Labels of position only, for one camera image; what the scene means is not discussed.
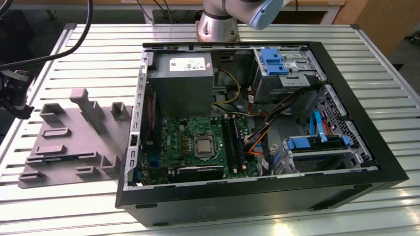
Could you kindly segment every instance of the black cable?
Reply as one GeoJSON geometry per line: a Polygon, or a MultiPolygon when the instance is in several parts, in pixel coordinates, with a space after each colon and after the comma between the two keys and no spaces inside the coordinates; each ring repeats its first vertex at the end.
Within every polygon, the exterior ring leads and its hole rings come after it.
{"type": "Polygon", "coordinates": [[[0,7],[0,17],[5,14],[7,10],[11,8],[13,0],[5,0],[0,7]]]}
{"type": "Polygon", "coordinates": [[[144,14],[145,17],[149,19],[149,21],[153,22],[152,18],[151,18],[149,15],[145,13],[145,10],[144,10],[144,8],[143,8],[143,6],[141,6],[140,0],[136,0],[136,2],[137,2],[137,5],[140,6],[140,9],[141,9],[141,11],[143,11],[143,14],[144,14]]]}
{"type": "Polygon", "coordinates": [[[168,9],[169,21],[171,21],[171,24],[172,24],[172,16],[171,16],[171,10],[169,10],[169,6],[168,6],[168,3],[167,3],[167,0],[164,0],[164,3],[165,3],[165,6],[167,6],[167,9],[168,9]]]}
{"type": "Polygon", "coordinates": [[[293,20],[293,22],[292,23],[295,23],[296,24],[296,20],[297,20],[297,12],[299,12],[299,2],[297,2],[297,0],[295,0],[295,2],[296,2],[296,8],[295,8],[295,20],[293,20]]]}
{"type": "Polygon", "coordinates": [[[161,11],[163,15],[169,17],[169,22],[172,24],[171,13],[169,12],[167,13],[167,11],[164,10],[163,6],[160,5],[160,3],[156,0],[153,0],[153,2],[156,3],[157,7],[160,8],[160,11],[161,11]]]}
{"type": "Polygon", "coordinates": [[[33,64],[37,64],[37,63],[43,63],[43,62],[47,62],[49,60],[55,60],[55,59],[63,58],[63,57],[68,56],[69,54],[72,54],[77,50],[77,48],[80,47],[81,43],[84,42],[87,33],[88,33],[88,31],[91,29],[91,25],[92,25],[92,17],[93,17],[93,0],[87,0],[85,27],[84,27],[84,31],[81,33],[80,39],[77,40],[77,43],[75,44],[75,46],[69,50],[67,50],[65,52],[61,52],[59,54],[0,65],[0,71],[1,70],[9,70],[9,69],[13,69],[13,68],[25,66],[25,65],[33,65],[33,64]]]}
{"type": "Polygon", "coordinates": [[[320,83],[309,87],[300,88],[285,99],[283,99],[281,102],[277,103],[275,108],[268,113],[263,122],[264,126],[249,135],[248,140],[252,139],[257,134],[261,134],[265,131],[265,129],[269,128],[272,122],[275,121],[276,116],[280,115],[280,113],[293,105],[300,95],[303,95],[308,91],[319,90],[328,83],[329,83],[328,81],[321,81],[320,83]]]}
{"type": "Polygon", "coordinates": [[[176,23],[180,23],[183,20],[185,20],[187,16],[188,16],[189,10],[187,10],[187,13],[184,15],[184,17],[180,20],[176,20],[176,23]]]}

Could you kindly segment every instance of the power supply label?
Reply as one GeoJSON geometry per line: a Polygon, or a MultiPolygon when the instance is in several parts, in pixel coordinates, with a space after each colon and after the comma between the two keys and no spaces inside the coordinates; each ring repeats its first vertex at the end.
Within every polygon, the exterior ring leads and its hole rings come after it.
{"type": "Polygon", "coordinates": [[[169,71],[205,70],[204,58],[172,58],[169,71]]]}

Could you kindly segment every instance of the cpu socket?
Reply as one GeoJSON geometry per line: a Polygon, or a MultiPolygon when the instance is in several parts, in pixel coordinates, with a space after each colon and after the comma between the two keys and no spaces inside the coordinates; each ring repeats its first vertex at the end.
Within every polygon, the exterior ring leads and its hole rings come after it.
{"type": "Polygon", "coordinates": [[[195,157],[201,161],[215,158],[213,135],[203,134],[195,136],[195,157]]]}

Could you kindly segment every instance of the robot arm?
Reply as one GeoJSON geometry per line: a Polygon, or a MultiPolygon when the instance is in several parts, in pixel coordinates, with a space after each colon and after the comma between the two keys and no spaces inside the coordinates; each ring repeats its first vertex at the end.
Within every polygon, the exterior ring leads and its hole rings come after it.
{"type": "Polygon", "coordinates": [[[237,39],[237,20],[261,30],[292,0],[205,0],[199,23],[199,38],[207,42],[237,39]]]}

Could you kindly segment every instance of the yellow wire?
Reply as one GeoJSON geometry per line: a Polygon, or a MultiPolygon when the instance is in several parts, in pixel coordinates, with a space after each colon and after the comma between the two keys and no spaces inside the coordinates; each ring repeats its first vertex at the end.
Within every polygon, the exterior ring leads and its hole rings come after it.
{"type": "Polygon", "coordinates": [[[221,70],[231,77],[231,79],[235,81],[236,86],[237,86],[237,93],[236,93],[236,96],[231,100],[224,101],[224,102],[213,102],[212,103],[212,104],[216,104],[216,105],[228,104],[228,103],[233,102],[239,98],[239,96],[241,94],[241,86],[239,85],[239,82],[237,82],[236,78],[233,77],[233,75],[225,69],[220,68],[219,70],[221,70]]]}

